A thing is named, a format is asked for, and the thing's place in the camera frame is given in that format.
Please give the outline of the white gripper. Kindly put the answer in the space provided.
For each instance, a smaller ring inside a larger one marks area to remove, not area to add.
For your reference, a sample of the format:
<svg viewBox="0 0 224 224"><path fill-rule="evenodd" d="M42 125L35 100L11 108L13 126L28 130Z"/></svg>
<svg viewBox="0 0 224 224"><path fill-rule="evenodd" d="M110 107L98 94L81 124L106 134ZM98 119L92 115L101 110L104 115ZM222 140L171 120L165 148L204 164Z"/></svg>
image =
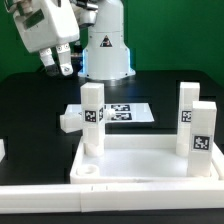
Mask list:
<svg viewBox="0 0 224 224"><path fill-rule="evenodd" d="M32 11L22 15L21 9L13 14L13 19L26 49L32 53L39 51L46 73L51 76L59 74L51 47L55 47L61 73L64 76L73 73L71 50L68 43L80 37L69 0L32 0Z"/></svg>

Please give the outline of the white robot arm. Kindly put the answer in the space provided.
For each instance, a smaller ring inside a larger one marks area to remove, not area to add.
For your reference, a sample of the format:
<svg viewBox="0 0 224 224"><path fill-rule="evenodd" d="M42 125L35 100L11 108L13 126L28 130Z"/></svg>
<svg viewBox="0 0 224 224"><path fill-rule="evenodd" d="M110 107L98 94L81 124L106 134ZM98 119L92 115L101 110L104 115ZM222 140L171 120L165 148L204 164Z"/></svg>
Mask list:
<svg viewBox="0 0 224 224"><path fill-rule="evenodd" d="M117 81L133 76L124 43L121 0L4 0L28 52L37 52L50 75L73 73L69 44L88 30L78 75Z"/></svg>

